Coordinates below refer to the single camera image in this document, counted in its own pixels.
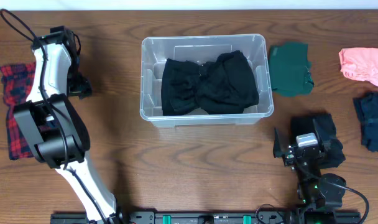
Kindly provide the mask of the red plaid flannel shirt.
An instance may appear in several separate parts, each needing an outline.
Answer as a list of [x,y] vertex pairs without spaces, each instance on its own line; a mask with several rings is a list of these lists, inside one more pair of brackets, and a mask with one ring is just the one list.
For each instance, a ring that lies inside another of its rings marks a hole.
[[6,133],[9,159],[12,161],[33,157],[13,115],[14,107],[25,103],[34,82],[36,63],[17,63],[0,67],[3,85],[3,103],[8,107]]

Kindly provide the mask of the black garment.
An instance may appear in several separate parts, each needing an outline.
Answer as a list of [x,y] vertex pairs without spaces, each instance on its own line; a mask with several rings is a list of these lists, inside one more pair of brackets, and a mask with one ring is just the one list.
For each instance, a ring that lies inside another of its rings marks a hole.
[[161,102],[164,116],[181,116],[198,108],[208,114],[241,114],[259,103],[259,94],[247,58],[237,50],[201,65],[167,59]]
[[302,134],[315,134],[320,149],[326,154],[318,161],[320,169],[338,167],[346,160],[343,145],[336,137],[336,126],[331,114],[319,113],[293,117],[290,121],[290,130],[293,141]]

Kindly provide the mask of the dark green garment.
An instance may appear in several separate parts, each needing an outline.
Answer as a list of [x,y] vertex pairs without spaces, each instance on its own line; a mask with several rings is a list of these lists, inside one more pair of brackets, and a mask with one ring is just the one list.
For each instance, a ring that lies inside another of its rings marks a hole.
[[308,60],[308,44],[286,42],[269,51],[272,90],[282,96],[309,95],[314,87]]

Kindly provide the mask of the pink garment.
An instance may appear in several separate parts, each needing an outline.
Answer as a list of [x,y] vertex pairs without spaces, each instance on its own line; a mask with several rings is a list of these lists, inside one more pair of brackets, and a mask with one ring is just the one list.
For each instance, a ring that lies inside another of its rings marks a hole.
[[341,73],[346,78],[378,86],[378,48],[346,48],[338,54]]

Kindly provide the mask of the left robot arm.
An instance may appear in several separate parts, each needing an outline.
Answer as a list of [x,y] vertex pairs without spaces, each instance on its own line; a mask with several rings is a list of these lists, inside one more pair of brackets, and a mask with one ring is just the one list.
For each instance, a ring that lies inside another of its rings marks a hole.
[[32,89],[13,115],[31,153],[58,172],[85,208],[82,218],[56,214],[52,223],[125,223],[115,196],[104,185],[90,159],[88,130],[69,98],[92,94],[78,70],[79,37],[64,26],[32,44],[36,66]]

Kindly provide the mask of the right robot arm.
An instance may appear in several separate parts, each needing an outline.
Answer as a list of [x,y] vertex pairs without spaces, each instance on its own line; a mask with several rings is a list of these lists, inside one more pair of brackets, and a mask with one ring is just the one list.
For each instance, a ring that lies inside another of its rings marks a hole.
[[293,144],[278,129],[274,129],[274,136],[273,155],[297,173],[298,197],[320,210],[342,207],[346,181],[335,174],[321,174],[321,163],[327,161],[327,153],[319,136],[302,134]]

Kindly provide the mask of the clear plastic storage container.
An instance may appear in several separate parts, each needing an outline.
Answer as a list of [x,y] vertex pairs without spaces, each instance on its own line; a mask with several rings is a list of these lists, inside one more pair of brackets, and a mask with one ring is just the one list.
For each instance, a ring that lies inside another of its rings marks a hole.
[[[142,119],[158,128],[201,124],[252,125],[274,112],[267,44],[260,34],[147,37],[141,44]],[[198,108],[183,116],[162,114],[162,76],[167,59],[198,64],[215,61],[223,53],[241,51],[254,74],[259,102],[241,114],[207,114]]]

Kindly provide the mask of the folded black garment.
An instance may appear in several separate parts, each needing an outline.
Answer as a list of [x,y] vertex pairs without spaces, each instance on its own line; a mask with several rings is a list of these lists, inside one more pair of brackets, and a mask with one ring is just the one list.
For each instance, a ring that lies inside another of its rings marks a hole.
[[290,121],[290,130],[293,141],[302,134],[315,134],[320,149],[326,154],[318,161],[320,169],[338,167],[346,160],[343,145],[336,137],[336,126],[331,114],[319,113],[293,117]]

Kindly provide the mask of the dark navy garment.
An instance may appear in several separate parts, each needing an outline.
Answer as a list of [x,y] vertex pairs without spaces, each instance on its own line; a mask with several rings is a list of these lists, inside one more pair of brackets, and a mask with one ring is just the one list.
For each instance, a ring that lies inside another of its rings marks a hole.
[[361,125],[361,144],[371,152],[378,152],[378,92],[354,98],[353,103]]

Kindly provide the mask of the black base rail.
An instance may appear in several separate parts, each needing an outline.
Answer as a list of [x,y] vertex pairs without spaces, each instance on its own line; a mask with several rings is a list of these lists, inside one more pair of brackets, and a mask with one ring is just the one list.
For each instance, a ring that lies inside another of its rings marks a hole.
[[100,220],[89,220],[84,213],[54,213],[51,224],[69,223],[129,223],[129,224],[258,224],[309,223],[354,224],[361,221],[358,212],[283,212],[258,210],[253,213],[167,213],[133,212],[130,215],[112,215]]

